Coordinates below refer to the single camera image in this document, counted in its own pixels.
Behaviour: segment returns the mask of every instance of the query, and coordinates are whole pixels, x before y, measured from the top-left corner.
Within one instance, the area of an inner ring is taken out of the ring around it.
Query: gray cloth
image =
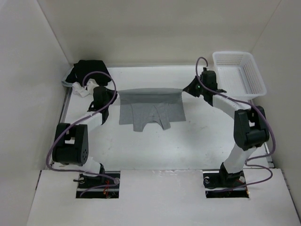
[[[129,89],[119,91],[119,96],[119,124],[133,124],[134,131],[142,132],[149,122],[166,130],[170,122],[186,121],[181,89]]]

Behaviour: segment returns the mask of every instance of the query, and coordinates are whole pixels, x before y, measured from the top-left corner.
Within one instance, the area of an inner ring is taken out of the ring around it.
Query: red wire
[[[106,194],[106,198],[108,198],[108,196],[109,196],[109,186],[106,186],[106,187],[104,188],[103,193]]]

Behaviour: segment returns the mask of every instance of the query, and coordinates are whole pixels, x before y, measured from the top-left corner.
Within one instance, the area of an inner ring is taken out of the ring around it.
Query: white panel
[[[54,136],[68,62],[35,0],[6,1],[0,30],[0,219],[23,226]]]
[[[300,226],[281,171],[250,198],[207,199],[200,170],[122,171],[119,199],[75,199],[77,173],[43,171],[27,226]],[[264,169],[245,170],[265,179]]]
[[[275,165],[284,170],[301,213],[300,87],[301,1],[282,0],[256,44],[253,55],[268,94],[256,102],[265,108],[276,138]]]
[[[195,67],[116,67],[109,68],[109,72],[118,90],[183,89],[193,80]],[[114,89],[112,82],[108,88]],[[183,92],[182,99],[186,121],[172,122],[167,130],[149,123],[143,132],[134,132],[133,125],[119,125],[118,98],[109,107],[106,123],[89,134],[90,156],[110,171],[219,169],[234,146],[233,119],[202,97]],[[85,115],[92,101],[91,95],[82,98],[72,94],[65,122],[75,122]],[[264,154],[262,146],[252,156]],[[265,158],[250,163],[268,167]]]
[[[212,63],[251,51],[280,0],[39,0],[68,60],[114,65]]]

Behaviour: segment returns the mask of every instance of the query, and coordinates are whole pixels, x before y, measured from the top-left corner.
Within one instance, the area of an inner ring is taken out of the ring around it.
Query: garment
[[[62,80],[62,84],[69,86],[70,83],[78,82],[82,85],[84,77],[88,73],[94,71],[101,71],[110,75],[102,60],[80,60],[78,63],[74,64],[70,74]],[[85,80],[84,85],[87,84],[89,79],[94,79],[99,86],[107,86],[108,82],[111,81],[111,79],[104,74],[95,73]]]
[[[186,120],[181,89],[129,89],[119,91],[119,96],[119,124],[133,124],[134,131],[142,132],[150,122],[166,130],[170,122]]]

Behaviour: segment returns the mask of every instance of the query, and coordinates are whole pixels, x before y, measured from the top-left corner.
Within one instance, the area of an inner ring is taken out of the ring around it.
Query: white table
[[[109,71],[118,90],[184,88],[194,77],[193,66]],[[219,169],[228,157],[233,120],[201,98],[182,97],[187,121],[171,123],[166,131],[148,124],[142,133],[119,125],[117,99],[107,122],[89,134],[89,150],[106,170],[121,170],[119,199],[76,199],[72,180],[78,173],[44,170],[27,226],[300,226],[279,169],[272,169],[271,180],[249,186],[249,199],[206,198],[199,169]],[[72,95],[65,121],[84,115],[91,101]],[[263,146],[253,156],[264,153]],[[252,163],[268,166],[265,158]],[[249,183],[269,176],[264,169],[244,172]]]
[[[195,76],[194,66],[109,68],[118,90],[136,88],[184,88]],[[112,82],[108,88],[113,89]],[[106,123],[89,134],[89,153],[108,171],[219,169],[233,146],[233,120],[211,107],[202,97],[182,93],[186,121],[172,122],[163,131],[149,123],[143,132],[133,125],[119,125],[120,99],[109,107]],[[72,94],[65,122],[74,122],[87,112],[91,95]],[[266,153],[259,148],[252,156]],[[251,163],[268,167],[265,158]]]
[[[272,170],[248,187],[249,199],[207,199],[200,170],[122,170],[119,199],[92,200],[75,199],[78,173],[44,170],[27,226],[300,226],[281,170]]]

